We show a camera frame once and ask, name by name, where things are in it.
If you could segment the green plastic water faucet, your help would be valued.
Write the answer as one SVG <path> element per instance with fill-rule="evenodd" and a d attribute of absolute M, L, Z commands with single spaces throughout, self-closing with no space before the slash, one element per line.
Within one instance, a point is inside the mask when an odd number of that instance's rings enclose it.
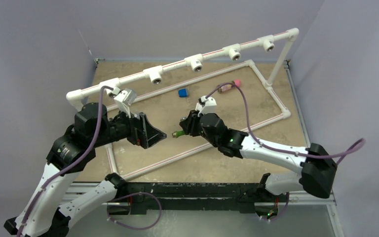
<path fill-rule="evenodd" d="M 180 137 L 180 136 L 183 136 L 183 135 L 185 135 L 186 133 L 183 131 L 183 130 L 181 130 L 181 131 L 174 131 L 173 133 L 172 133 L 172 137 L 173 138 L 178 138 L 178 137 Z"/>

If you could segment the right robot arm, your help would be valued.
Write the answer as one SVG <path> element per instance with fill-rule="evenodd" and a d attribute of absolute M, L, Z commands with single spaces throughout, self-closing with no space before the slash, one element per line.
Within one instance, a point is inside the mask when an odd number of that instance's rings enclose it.
<path fill-rule="evenodd" d="M 179 123 L 186 135 L 201 136 L 227 157 L 248 158 L 281 166 L 284 174 L 265 174 L 257 188 L 260 199 L 269 201 L 282 193 L 304 190 L 317 198 L 329 198 L 337 171 L 337 164 L 323 146 L 309 147 L 278 144 L 228 128 L 215 113 L 199 116 L 195 110 Z"/>

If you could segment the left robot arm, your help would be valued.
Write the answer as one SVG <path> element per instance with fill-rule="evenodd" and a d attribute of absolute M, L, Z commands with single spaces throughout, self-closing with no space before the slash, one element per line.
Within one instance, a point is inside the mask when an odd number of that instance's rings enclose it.
<path fill-rule="evenodd" d="M 87 213 L 110 200 L 127 197 L 127 182 L 118 174 L 108 174 L 93 190 L 61 204 L 71 183 L 95 158 L 96 148 L 126 139 L 148 149 L 166 138 L 153 127 L 146 114 L 128 117 L 124 112 L 108 118 L 102 103 L 88 103 L 75 114 L 74 123 L 56 139 L 46 157 L 40 182 L 21 214 L 6 220 L 11 235 L 24 237 L 64 237 Z"/>

